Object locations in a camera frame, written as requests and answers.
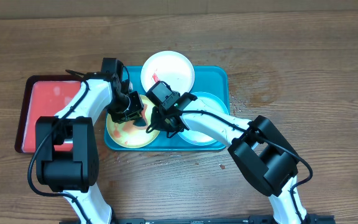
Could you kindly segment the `yellow plate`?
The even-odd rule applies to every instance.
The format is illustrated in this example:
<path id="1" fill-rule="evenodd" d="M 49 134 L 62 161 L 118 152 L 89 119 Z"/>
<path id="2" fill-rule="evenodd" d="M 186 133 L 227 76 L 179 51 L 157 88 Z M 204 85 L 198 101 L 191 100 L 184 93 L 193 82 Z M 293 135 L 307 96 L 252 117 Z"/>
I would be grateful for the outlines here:
<path id="1" fill-rule="evenodd" d="M 151 123 L 151 115 L 155 106 L 145 95 L 140 96 L 144 110 L 142 116 L 145 119 L 146 126 L 135 126 L 134 121 L 126 123 L 113 123 L 111 116 L 107 114 L 104 141 L 105 144 L 114 150 L 138 149 L 145 147 L 156 140 L 160 131 L 153 130 L 146 133 L 146 129 Z"/>

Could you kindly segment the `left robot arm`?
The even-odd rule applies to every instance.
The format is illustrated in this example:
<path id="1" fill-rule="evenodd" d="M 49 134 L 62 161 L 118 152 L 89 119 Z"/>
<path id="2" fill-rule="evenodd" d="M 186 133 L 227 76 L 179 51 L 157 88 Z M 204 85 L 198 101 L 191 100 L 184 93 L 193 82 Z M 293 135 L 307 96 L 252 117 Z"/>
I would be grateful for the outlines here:
<path id="1" fill-rule="evenodd" d="M 104 58 L 98 72 L 81 73 L 79 92 L 54 116 L 41 116 L 35 124 L 36 150 L 27 181 L 44 197 L 63 197 L 73 207 L 79 223 L 116 223 L 116 216 L 97 185 L 99 156 L 94 124 L 103 111 L 122 124 L 142 119 L 144 104 L 127 67 L 116 58 Z"/>

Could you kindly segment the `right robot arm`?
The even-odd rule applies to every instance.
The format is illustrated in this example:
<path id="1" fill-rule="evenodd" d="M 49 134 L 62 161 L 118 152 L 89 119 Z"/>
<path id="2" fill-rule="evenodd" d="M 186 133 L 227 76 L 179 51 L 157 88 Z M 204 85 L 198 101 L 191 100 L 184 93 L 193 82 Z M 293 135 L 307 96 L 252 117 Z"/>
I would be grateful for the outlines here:
<path id="1" fill-rule="evenodd" d="M 224 144 L 246 181 L 269 198 L 277 223 L 309 222 L 297 190 L 303 182 L 296 177 L 297 165 L 307 163 L 269 119 L 230 116 L 191 93 L 149 93 L 147 98 L 155 105 L 149 131 L 186 129 Z"/>

